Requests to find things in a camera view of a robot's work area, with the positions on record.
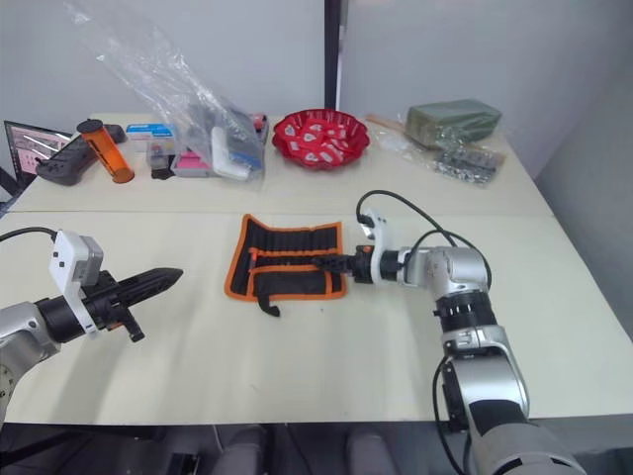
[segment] table surface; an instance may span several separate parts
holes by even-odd
[[[258,214],[271,226],[342,219],[344,248],[365,242],[351,213]],[[432,419],[430,381],[440,325],[427,292],[350,284],[336,301],[281,302],[282,317],[223,292],[240,213],[11,213],[0,232],[69,229],[103,247],[119,279],[159,266],[185,270],[168,292],[133,307],[146,339],[82,337],[18,385],[7,421],[211,424]],[[391,219],[395,242],[427,227]],[[531,398],[531,417],[633,413],[633,344],[557,221],[547,216],[446,216],[481,248],[491,292]],[[0,307],[57,292],[50,242],[0,246]]]
[[[151,121],[151,116],[139,114],[93,117],[123,127]],[[398,191],[435,216],[552,216],[502,135],[495,134],[483,141],[506,155],[498,177],[484,189],[383,151],[371,132],[381,129],[370,126],[372,143],[360,160],[330,172],[305,170],[284,159],[271,144],[271,130],[266,146],[265,178],[248,185],[220,178],[152,180],[144,156],[135,153],[134,144],[128,141],[121,144],[121,150],[136,172],[130,183],[114,183],[102,166],[94,164],[72,188],[37,178],[11,211],[348,214],[363,193],[382,188]],[[391,201],[381,203],[381,209],[391,216],[409,213],[407,208]]]

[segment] orange container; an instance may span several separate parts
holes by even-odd
[[[77,126],[77,132],[95,150],[115,183],[127,183],[135,177],[135,173],[103,127],[103,122],[98,119],[89,119]]]

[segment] tool roll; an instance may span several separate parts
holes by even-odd
[[[250,215],[241,223],[239,241],[225,282],[230,297],[258,302],[279,317],[271,300],[329,300],[345,295],[344,277],[318,269],[316,256],[342,253],[342,224],[315,228],[269,228]]]

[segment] white wall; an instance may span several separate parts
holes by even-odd
[[[313,0],[128,0],[203,80],[252,111],[323,104],[323,5]],[[0,0],[0,119],[72,132],[91,112],[145,104],[79,41],[61,1]],[[0,131],[0,166],[12,165]]]
[[[633,53],[536,180],[633,339]]]
[[[341,107],[480,99],[535,176],[632,46],[631,0],[349,0]]]

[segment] red bowl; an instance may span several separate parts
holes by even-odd
[[[282,131],[288,124],[291,124],[296,128],[301,128],[308,119],[317,119],[331,124],[344,126],[346,132],[345,140],[349,145],[349,150],[343,152],[342,161],[340,163],[328,163],[326,161],[318,161],[314,163],[305,162],[299,154],[290,149],[286,136],[280,131]],[[363,154],[363,150],[369,144],[367,128],[364,124],[359,122],[354,116],[330,109],[308,109],[306,111],[290,114],[275,126],[274,132],[273,145],[277,147],[281,154],[287,159],[310,170],[330,170],[332,168],[347,165],[348,163],[360,158]]]

